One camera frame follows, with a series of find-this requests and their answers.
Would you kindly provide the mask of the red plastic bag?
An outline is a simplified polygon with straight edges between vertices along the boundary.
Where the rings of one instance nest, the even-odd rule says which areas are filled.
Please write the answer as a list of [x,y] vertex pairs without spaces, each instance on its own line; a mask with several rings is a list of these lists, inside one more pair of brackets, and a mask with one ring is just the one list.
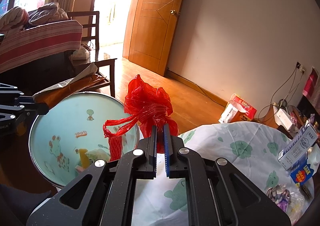
[[128,117],[118,120],[106,120],[103,124],[104,137],[108,139],[110,161],[119,160],[123,151],[122,136],[139,125],[145,138],[151,136],[152,127],[157,127],[157,136],[162,136],[164,125],[169,132],[178,136],[177,123],[170,117],[173,113],[171,100],[162,88],[154,88],[136,75],[128,84],[125,96],[124,112]]

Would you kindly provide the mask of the white red-print paper wrapper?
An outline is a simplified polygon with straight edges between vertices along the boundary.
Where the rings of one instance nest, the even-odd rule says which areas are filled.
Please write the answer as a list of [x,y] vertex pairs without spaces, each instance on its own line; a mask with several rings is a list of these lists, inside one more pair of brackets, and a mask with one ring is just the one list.
[[46,104],[52,109],[65,98],[89,88],[104,80],[102,75],[98,74],[98,67],[91,63],[76,77],[59,82],[33,95],[33,100],[37,104]]

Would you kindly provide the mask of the pale yellow printed plastic bag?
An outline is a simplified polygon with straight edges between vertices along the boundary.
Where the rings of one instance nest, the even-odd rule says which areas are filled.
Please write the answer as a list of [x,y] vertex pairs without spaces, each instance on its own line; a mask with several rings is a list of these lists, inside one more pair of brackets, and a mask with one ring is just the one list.
[[110,155],[104,151],[103,149],[94,149],[94,150],[91,150],[91,151],[88,151],[85,153],[85,155],[89,158],[89,160],[91,160],[93,163],[96,161],[96,160],[104,160],[106,162],[109,162],[111,157]]

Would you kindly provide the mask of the purple wrapper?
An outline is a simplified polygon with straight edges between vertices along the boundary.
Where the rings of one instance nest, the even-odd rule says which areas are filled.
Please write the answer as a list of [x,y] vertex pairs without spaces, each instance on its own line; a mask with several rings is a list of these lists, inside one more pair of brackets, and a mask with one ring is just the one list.
[[273,188],[266,190],[267,197],[274,202],[283,212],[287,212],[288,206],[291,204],[291,194],[286,185],[277,184]]

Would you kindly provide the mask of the clear red-print plastic bag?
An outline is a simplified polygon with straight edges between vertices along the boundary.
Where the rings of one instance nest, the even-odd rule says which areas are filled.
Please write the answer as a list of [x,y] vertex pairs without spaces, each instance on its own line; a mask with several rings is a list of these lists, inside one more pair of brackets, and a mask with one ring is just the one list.
[[308,188],[299,188],[290,192],[290,201],[286,214],[289,216],[291,224],[295,224],[307,210],[313,195]]

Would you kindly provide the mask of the mint cartoon trash bin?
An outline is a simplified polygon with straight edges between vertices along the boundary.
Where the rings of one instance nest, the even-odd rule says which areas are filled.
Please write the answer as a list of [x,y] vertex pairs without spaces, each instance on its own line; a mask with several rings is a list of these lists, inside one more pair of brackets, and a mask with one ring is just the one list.
[[37,171],[50,184],[63,188],[78,175],[80,149],[110,154],[103,124],[128,117],[123,103],[98,92],[79,92],[45,115],[38,115],[29,134],[29,153]]

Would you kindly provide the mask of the red striped blanket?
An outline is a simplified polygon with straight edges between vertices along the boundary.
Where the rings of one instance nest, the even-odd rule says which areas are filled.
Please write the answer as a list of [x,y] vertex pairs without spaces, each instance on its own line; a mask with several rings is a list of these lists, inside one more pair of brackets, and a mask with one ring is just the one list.
[[20,31],[1,42],[1,73],[47,56],[78,50],[83,26],[76,20],[58,21]]

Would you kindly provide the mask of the white paper shopping bag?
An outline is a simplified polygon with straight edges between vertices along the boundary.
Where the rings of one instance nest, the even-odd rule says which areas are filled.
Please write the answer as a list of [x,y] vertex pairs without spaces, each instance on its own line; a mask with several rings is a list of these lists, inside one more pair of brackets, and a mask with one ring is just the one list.
[[242,121],[246,110],[236,101],[229,101],[225,110],[219,118],[220,123],[233,123],[237,121]]

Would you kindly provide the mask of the bundled clothes pile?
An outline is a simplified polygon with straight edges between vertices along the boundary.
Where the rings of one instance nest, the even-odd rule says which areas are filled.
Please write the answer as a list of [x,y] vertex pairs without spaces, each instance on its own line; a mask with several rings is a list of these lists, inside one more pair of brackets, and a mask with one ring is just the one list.
[[31,13],[16,6],[1,15],[1,32],[25,25],[33,27],[64,20],[68,20],[68,15],[58,2],[45,4]]

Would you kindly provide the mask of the tissue pack on chair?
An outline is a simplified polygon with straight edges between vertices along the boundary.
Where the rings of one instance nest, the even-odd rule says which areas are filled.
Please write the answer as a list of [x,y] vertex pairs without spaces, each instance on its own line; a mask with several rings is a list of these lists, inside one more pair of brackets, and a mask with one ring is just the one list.
[[75,50],[71,55],[72,60],[87,60],[89,57],[89,50],[83,46],[80,46],[80,49]]

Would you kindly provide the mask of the red gift box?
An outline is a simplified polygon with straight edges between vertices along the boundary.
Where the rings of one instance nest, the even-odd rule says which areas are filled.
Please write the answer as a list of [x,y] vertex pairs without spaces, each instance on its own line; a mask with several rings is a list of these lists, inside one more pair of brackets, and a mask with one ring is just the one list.
[[237,109],[236,118],[232,121],[252,121],[257,110],[235,93],[232,94],[229,103]]

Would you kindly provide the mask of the dark wooden chair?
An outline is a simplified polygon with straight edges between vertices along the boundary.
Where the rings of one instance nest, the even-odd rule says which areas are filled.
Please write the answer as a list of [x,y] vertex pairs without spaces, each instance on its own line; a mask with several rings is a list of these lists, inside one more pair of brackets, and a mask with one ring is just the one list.
[[112,97],[116,97],[115,93],[115,61],[117,58],[111,58],[107,53],[104,53],[100,49],[99,41],[99,21],[100,12],[99,11],[80,11],[80,12],[67,12],[69,19],[75,20],[76,18],[87,18],[87,21],[82,24],[83,31],[87,31],[81,38],[83,44],[93,42],[93,49],[89,50],[89,58],[86,60],[72,60],[71,56],[69,61],[72,67],[72,74],[78,75],[91,63],[94,63],[97,67],[97,74],[102,76],[103,74],[99,71],[100,67],[109,67],[109,75],[104,78],[101,82],[92,86],[92,90],[100,89],[105,86],[110,87],[110,94]]

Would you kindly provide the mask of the brown wooden door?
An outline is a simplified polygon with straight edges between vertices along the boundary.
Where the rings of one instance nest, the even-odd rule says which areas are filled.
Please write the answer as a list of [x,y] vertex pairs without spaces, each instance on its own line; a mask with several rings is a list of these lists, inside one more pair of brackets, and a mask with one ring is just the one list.
[[123,57],[165,75],[183,0],[131,0]]

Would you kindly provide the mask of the small wooden side cabinet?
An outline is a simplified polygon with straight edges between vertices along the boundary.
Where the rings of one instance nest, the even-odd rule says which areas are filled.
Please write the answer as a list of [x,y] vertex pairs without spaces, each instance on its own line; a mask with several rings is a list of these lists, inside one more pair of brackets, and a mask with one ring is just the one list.
[[272,128],[278,128],[279,125],[276,123],[277,111],[278,108],[273,104],[265,106],[260,110],[260,112],[257,115],[258,122]]

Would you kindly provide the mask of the white router box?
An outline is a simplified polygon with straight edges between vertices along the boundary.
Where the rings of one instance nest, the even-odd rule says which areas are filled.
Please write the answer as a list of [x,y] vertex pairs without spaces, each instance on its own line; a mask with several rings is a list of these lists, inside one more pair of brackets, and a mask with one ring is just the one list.
[[291,116],[283,109],[276,111],[274,119],[277,125],[282,125],[287,131],[292,131],[295,127]]

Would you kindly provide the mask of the white tall milk carton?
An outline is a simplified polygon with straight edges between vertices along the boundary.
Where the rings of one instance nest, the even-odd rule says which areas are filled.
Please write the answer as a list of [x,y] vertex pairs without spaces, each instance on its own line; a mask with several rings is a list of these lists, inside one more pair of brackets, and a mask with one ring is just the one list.
[[278,154],[278,162],[285,170],[291,169],[314,145],[318,136],[315,128],[309,121],[301,127],[295,137]]

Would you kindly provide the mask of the blue gable-top milk carton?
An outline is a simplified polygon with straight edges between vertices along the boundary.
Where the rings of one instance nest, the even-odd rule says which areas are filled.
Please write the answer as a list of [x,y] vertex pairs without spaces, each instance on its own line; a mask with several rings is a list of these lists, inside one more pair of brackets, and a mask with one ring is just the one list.
[[295,164],[291,167],[290,177],[297,188],[305,184],[315,173],[315,170],[308,162],[308,152],[306,152]]

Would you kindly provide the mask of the cluttered dark wooden desk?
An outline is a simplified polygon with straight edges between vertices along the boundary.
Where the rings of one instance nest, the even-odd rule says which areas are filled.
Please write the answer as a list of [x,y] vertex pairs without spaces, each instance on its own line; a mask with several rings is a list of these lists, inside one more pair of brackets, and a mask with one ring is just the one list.
[[302,96],[296,106],[289,104],[287,107],[295,113],[298,122],[302,121],[302,124],[304,124],[307,119],[313,118],[312,124],[319,132],[319,112],[313,107],[307,97]]

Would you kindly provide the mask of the red white hanging cloth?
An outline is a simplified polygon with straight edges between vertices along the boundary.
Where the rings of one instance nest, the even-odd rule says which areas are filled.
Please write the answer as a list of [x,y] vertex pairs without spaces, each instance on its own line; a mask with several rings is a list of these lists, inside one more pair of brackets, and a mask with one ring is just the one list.
[[306,97],[307,99],[310,99],[312,97],[312,94],[317,85],[318,78],[319,78],[319,73],[313,67],[303,89],[303,96]]

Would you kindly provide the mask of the wall power outlet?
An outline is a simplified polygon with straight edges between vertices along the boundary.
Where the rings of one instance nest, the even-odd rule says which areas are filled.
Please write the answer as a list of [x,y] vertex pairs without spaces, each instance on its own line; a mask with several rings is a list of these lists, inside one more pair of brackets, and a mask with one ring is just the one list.
[[298,69],[300,71],[300,73],[305,72],[304,66],[302,64],[300,64],[299,62],[296,63],[296,69]]

